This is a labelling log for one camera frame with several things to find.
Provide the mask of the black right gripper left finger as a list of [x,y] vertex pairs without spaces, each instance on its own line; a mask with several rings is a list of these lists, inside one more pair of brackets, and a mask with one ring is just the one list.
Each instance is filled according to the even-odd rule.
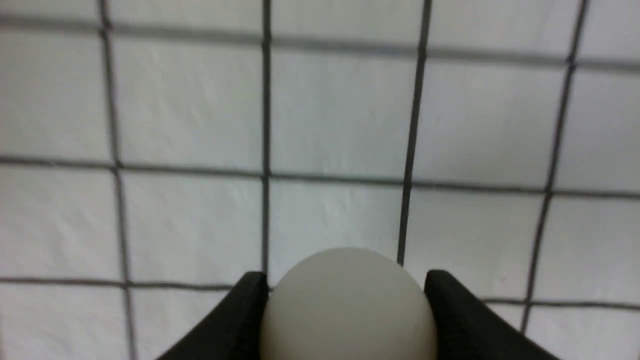
[[269,299],[267,276],[246,272],[228,294],[160,360],[259,360],[259,333]]

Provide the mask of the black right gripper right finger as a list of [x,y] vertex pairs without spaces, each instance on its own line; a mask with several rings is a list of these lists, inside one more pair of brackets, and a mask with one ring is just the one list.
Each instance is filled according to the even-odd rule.
[[436,324],[439,360],[555,360],[450,272],[430,269],[423,292]]

